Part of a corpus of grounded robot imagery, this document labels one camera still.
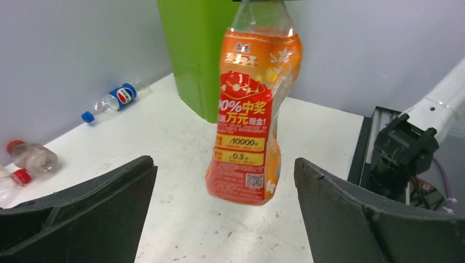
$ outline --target green box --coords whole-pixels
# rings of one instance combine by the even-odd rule
[[[223,37],[239,5],[231,0],[158,0],[178,94],[211,123],[218,118]]]

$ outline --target red label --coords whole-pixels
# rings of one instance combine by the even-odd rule
[[[220,198],[241,203],[265,199],[265,153],[273,97],[249,75],[221,75],[218,132],[210,185]]]

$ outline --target white table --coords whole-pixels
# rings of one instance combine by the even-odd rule
[[[179,99],[172,75],[152,90],[110,121],[83,124],[47,144],[64,162],[63,170],[30,183],[11,205],[149,155],[158,175],[135,262],[313,262],[294,185],[294,160],[304,157],[347,179],[362,117],[286,99],[279,116],[282,173],[276,195],[264,206],[250,207],[207,193],[204,176],[216,125]]]

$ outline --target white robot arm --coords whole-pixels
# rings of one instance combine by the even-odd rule
[[[452,125],[465,113],[465,59],[463,59],[428,95],[403,113],[413,126],[436,130],[440,144]]]
[[[465,59],[379,132],[375,150],[381,159],[371,171],[367,188],[393,200],[404,199],[410,178],[429,169],[433,153],[464,113]]]

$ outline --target white wall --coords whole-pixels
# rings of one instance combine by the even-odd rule
[[[156,0],[0,0],[0,163],[9,140],[45,143],[123,82],[170,71]]]
[[[287,2],[304,44],[295,98],[370,116],[403,111],[465,57],[465,2]],[[465,120],[458,124],[465,130]]]

